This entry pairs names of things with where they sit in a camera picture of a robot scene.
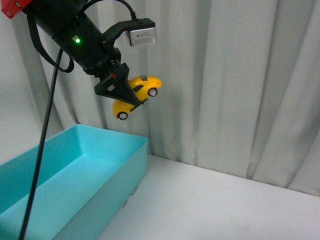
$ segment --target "black strap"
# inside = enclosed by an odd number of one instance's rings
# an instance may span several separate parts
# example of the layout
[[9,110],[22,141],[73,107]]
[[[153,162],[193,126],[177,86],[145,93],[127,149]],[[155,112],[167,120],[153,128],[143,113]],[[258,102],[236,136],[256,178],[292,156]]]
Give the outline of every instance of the black strap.
[[39,32],[38,32],[38,27],[37,27],[37,23],[36,23],[36,19],[35,17],[29,13],[27,15],[27,20],[28,20],[28,25],[29,25],[29,30],[30,30],[30,36],[31,36],[31,40],[33,43],[33,46],[35,47],[35,49],[39,52],[39,54],[48,62],[50,63],[52,66],[58,68],[61,72],[65,72],[65,73],[71,73],[72,70],[75,67],[75,63],[74,60],[70,57],[70,61],[69,61],[69,66],[67,69],[62,69],[61,67],[59,67],[55,61],[53,61],[53,59],[49,56],[49,54],[46,52],[46,50],[44,49],[44,46],[42,46],[41,40],[40,40],[40,36],[39,36]]

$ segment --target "yellow toy car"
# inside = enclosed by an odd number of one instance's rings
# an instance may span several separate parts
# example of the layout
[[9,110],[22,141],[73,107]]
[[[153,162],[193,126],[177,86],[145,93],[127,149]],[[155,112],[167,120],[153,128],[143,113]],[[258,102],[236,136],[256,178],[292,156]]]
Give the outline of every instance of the yellow toy car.
[[[155,97],[158,94],[157,89],[162,85],[161,80],[156,76],[146,75],[136,76],[128,83],[141,103],[146,101],[148,96]],[[120,120],[126,120],[128,114],[135,108],[136,106],[120,100],[115,100],[112,105],[113,115]]]

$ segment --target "white curtain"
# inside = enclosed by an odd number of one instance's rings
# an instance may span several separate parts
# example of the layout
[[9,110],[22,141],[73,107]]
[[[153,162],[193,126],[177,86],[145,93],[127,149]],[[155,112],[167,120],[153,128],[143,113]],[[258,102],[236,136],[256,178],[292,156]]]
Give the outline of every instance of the white curtain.
[[[76,123],[142,135],[150,154],[320,196],[320,0],[128,2],[156,22],[157,43],[130,47],[123,34],[116,46],[130,78],[162,79],[158,96],[117,120],[77,65],[59,73],[49,135]],[[111,0],[87,14],[102,32],[130,19]],[[4,162],[38,143],[53,68],[23,13],[0,20]]]

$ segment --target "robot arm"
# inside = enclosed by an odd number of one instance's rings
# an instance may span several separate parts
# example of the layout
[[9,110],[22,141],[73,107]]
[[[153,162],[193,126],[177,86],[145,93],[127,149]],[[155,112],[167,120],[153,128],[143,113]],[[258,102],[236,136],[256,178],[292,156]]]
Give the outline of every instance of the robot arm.
[[137,19],[131,12],[132,20],[118,22],[101,33],[84,13],[87,0],[18,1],[1,0],[1,10],[10,19],[20,11],[27,14],[32,42],[43,57],[46,52],[39,43],[36,24],[70,56],[65,72],[72,70],[73,59],[84,72],[100,79],[94,88],[97,95],[136,107],[141,104],[128,84],[129,68],[121,63],[121,53],[114,44],[123,32],[127,32],[131,46],[154,43],[156,24],[152,20]]

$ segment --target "teal plastic bin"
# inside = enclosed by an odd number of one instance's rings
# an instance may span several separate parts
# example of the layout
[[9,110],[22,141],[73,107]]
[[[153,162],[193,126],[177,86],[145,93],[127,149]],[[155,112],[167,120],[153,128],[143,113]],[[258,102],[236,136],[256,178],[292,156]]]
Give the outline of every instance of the teal plastic bin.
[[[145,137],[75,125],[48,139],[26,240],[95,240],[146,173]],[[38,147],[0,166],[0,240],[17,240]]]

